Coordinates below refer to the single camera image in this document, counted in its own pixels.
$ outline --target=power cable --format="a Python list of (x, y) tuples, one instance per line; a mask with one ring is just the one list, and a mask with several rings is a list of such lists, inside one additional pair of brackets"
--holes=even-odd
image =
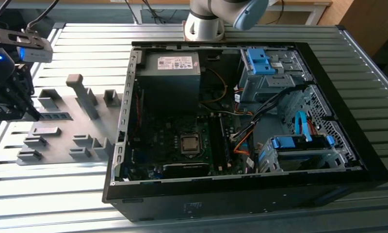
[(44, 17), (49, 14), (50, 10), (53, 10), (56, 4), (58, 3), (58, 0), (54, 0), (46, 10), (41, 13), (41, 15), (26, 24), (26, 29), (32, 29), (32, 27), (44, 19)]

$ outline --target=power supply label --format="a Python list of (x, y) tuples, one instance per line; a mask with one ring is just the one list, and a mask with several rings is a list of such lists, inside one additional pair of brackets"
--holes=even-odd
[(158, 57), (157, 69), (192, 69), (192, 57)]

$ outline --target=label sticker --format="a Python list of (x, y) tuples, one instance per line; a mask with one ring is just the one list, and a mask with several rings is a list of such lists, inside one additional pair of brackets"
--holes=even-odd
[(240, 95), (238, 95), (238, 94), (234, 94), (234, 101), (236, 101), (237, 103), (240, 103)]
[(253, 160), (248, 157), (247, 158), (247, 164), (248, 164), (248, 166), (251, 166), (251, 168), (253, 168), (255, 167), (255, 162), (253, 162)]
[(272, 67), (283, 67), (280, 62), (273, 62), (273, 63), (271, 63), (271, 65), (272, 65)]
[(192, 69), (192, 57), (160, 57), (157, 59), (157, 69)]

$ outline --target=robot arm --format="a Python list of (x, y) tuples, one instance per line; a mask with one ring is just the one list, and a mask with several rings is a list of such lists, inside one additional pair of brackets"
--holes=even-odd
[[(40, 113), (33, 106), (30, 67), (33, 62), (52, 61), (52, 46), (30, 27), (45, 17), (58, 0), (54, 0), (40, 17), (33, 20), (22, 32), (0, 29), (0, 121), (17, 120), (26, 117), (40, 119)], [(0, 15), (10, 0), (5, 0), (0, 7)], [(17, 47), (22, 64), (14, 64), (2, 47)]]
[(260, 20), (269, 0), (192, 0), (184, 36), (190, 41), (218, 41), (222, 21), (244, 31)]

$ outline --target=metal bracket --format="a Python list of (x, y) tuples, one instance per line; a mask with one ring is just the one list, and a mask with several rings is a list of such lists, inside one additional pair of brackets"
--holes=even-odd
[(13, 45), (22, 48), (44, 49), (44, 43), (36, 32), (21, 33), (10, 30), (0, 29), (0, 48), (4, 45)]

